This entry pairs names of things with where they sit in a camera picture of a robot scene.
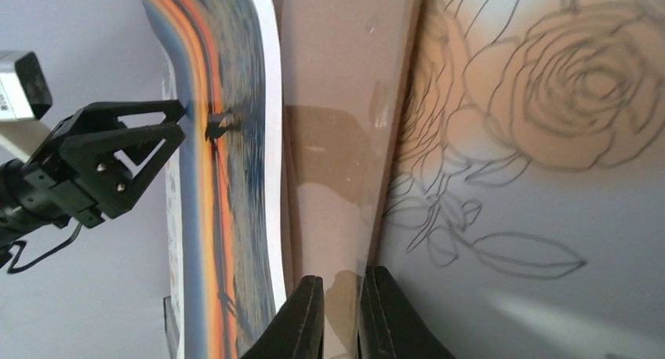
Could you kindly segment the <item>clear acrylic sheet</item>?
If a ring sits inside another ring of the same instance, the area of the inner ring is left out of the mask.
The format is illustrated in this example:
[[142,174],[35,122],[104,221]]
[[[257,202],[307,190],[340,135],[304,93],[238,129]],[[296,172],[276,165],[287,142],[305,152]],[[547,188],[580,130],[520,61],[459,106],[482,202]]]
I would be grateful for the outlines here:
[[288,262],[324,292],[325,358],[356,358],[422,0],[274,0],[282,48]]

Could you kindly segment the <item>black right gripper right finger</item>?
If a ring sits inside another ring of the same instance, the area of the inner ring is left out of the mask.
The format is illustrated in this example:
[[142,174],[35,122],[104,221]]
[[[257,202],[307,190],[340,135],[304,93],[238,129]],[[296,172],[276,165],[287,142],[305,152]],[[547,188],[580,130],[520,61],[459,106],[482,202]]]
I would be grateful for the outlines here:
[[429,330],[384,266],[365,268],[360,299],[358,347],[361,358],[454,357]]

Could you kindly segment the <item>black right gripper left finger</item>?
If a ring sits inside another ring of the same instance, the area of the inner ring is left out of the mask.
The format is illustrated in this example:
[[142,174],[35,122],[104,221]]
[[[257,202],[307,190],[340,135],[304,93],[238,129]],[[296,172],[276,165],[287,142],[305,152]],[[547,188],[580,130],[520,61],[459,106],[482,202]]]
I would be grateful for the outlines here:
[[242,359],[321,359],[324,329],[323,280],[304,276]]

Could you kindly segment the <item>sunset photo print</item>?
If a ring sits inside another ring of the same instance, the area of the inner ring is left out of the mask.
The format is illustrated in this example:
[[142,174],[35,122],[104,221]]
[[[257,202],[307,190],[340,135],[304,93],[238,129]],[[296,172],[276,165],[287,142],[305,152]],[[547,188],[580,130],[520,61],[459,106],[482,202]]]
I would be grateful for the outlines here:
[[180,126],[183,358],[239,358],[287,296],[273,0],[142,0]]

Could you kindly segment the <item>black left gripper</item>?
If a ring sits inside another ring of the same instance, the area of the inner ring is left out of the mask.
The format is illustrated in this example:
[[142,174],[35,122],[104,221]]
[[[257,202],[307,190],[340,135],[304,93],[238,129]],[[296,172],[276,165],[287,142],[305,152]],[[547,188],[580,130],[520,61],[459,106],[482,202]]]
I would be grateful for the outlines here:
[[[48,225],[100,225],[134,208],[184,140],[179,100],[91,103],[54,129],[38,120],[3,121],[1,242]],[[130,128],[124,118],[160,118]]]

